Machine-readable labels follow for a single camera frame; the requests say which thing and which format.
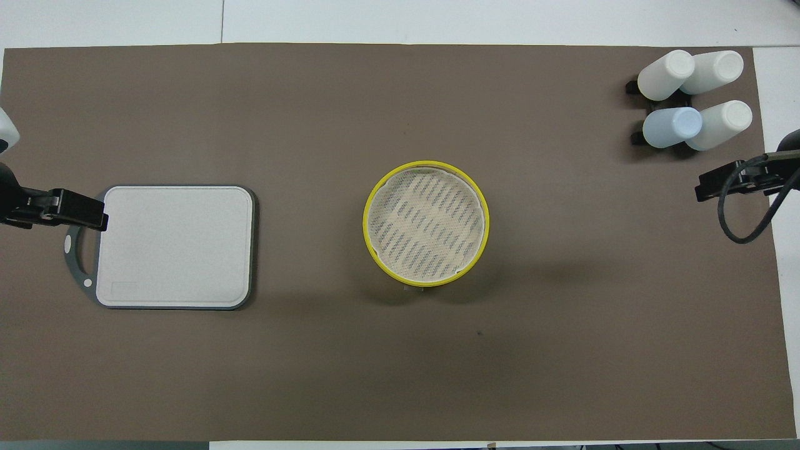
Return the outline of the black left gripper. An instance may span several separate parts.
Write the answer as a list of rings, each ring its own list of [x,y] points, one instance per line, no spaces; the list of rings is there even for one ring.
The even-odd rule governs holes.
[[[109,216],[105,213],[105,202],[77,192],[56,189],[54,218],[60,223],[84,227],[103,233],[108,230]]]

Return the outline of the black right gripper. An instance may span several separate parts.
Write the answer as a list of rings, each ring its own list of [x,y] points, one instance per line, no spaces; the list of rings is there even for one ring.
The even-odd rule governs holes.
[[[731,174],[734,181],[729,194],[751,194],[765,192],[765,195],[779,190],[783,185],[783,177],[768,166],[746,166],[745,160],[736,160],[714,170],[701,174],[698,185],[694,188],[698,202],[714,199],[722,194],[724,183]]]

